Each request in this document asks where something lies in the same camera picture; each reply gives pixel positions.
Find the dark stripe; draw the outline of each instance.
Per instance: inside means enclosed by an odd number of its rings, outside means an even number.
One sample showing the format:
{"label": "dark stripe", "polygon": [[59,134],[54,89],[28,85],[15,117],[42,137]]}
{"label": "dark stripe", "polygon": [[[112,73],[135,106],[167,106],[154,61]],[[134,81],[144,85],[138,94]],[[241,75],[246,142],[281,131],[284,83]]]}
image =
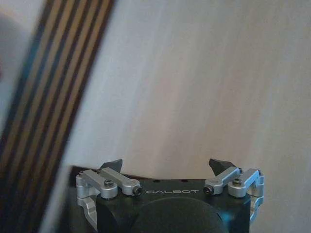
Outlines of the dark stripe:
{"label": "dark stripe", "polygon": [[39,227],[111,5],[46,3],[0,142],[2,232]]}

